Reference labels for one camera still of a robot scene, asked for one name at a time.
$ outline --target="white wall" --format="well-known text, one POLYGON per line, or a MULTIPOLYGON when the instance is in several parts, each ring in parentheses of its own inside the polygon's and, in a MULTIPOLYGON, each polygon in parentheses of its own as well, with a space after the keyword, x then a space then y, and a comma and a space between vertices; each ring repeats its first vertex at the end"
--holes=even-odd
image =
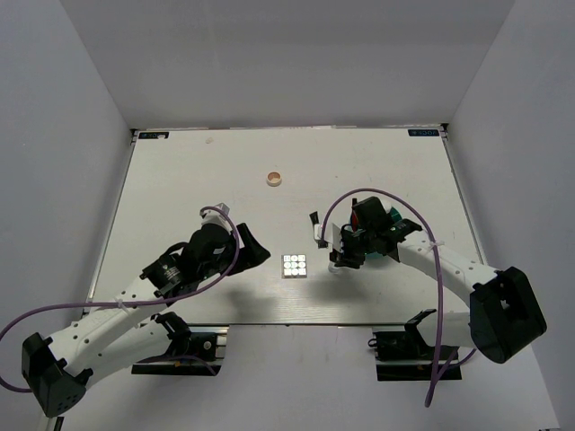
POLYGON ((549 326, 534 349, 562 429, 575 429, 575 4, 519 1, 451 126, 491 264, 530 276, 549 326))
POLYGON ((132 128, 449 121, 512 0, 62 0, 132 128))
MULTIPOLYGON (((57 0, 0 2, 0 325, 32 307, 85 298, 129 131, 57 0)), ((0 346, 20 376, 23 339, 70 314, 45 313, 0 346)), ((0 388, 4 430, 35 429, 30 394, 0 388)))

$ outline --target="label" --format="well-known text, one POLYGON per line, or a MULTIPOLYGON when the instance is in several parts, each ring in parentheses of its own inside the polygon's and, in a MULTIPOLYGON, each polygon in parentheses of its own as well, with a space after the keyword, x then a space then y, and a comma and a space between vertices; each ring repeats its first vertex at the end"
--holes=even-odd
POLYGON ((167 139, 170 132, 140 132, 138 139, 167 139))
POLYGON ((410 136, 439 136, 436 128, 408 128, 407 133, 410 136))

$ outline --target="teal part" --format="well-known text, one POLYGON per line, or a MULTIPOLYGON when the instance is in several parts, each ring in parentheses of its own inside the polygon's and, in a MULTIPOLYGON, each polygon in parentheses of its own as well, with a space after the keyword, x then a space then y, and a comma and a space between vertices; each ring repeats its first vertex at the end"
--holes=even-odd
POLYGON ((394 207, 392 207, 392 210, 389 212, 389 215, 392 217, 392 219, 394 220, 394 222, 401 222, 403 217, 401 214, 399 214, 399 211, 397 211, 394 207))

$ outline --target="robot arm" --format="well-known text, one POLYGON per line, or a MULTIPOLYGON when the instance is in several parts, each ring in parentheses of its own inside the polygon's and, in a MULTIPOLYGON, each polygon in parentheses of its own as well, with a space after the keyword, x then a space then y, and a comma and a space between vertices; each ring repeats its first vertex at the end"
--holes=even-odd
MULTIPOLYGON (((229 208, 218 207, 227 215, 229 208)), ((174 244, 118 292, 116 308, 97 309, 49 337, 37 332, 24 340, 22 374, 48 418, 74 407, 87 389, 122 368, 150 356, 188 351, 193 343, 188 325, 173 312, 159 313, 229 268, 237 247, 224 217, 217 211, 202 217, 201 229, 189 242, 174 244), (151 301, 157 303, 140 303, 151 301)), ((270 257, 245 224, 236 228, 243 247, 229 276, 270 257)))
MULTIPOLYGON (((418 224, 394 220, 378 198, 354 202, 352 223, 326 229, 319 236, 319 218, 310 215, 320 248, 331 245, 333 268, 360 268, 369 253, 390 256, 436 278, 433 246, 438 246, 443 284, 469 307, 469 312, 445 313, 442 342, 450 346, 476 347, 491 361, 502 364, 547 329, 544 316, 526 275, 516 268, 500 271, 461 256, 445 245, 431 244, 418 224)), ((405 325, 414 338, 434 344, 435 310, 418 314, 405 325)))

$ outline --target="white tabletop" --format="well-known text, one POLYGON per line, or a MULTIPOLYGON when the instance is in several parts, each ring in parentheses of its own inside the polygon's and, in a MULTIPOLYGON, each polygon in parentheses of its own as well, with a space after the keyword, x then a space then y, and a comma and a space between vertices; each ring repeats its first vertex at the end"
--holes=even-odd
MULTIPOLYGON (((271 252, 258 268, 172 309, 207 325, 242 323, 384 324, 405 322, 437 306, 436 284, 389 258, 369 259, 359 271, 328 272, 309 214, 320 217, 343 193, 373 187, 409 201, 436 236, 477 258, 464 208, 439 136, 406 129, 268 129, 171 131, 167 139, 138 139, 96 300, 108 300, 173 243, 199 228, 199 209, 225 202, 271 252), (283 182, 266 184, 271 171, 283 182), (305 254, 308 277, 282 279, 282 254, 305 254)), ((360 194, 366 198, 371 194, 360 194)), ((351 198, 332 221, 349 220, 351 198)), ((407 210, 398 206, 403 216, 407 210)), ((447 311, 465 311, 446 292, 447 311)))

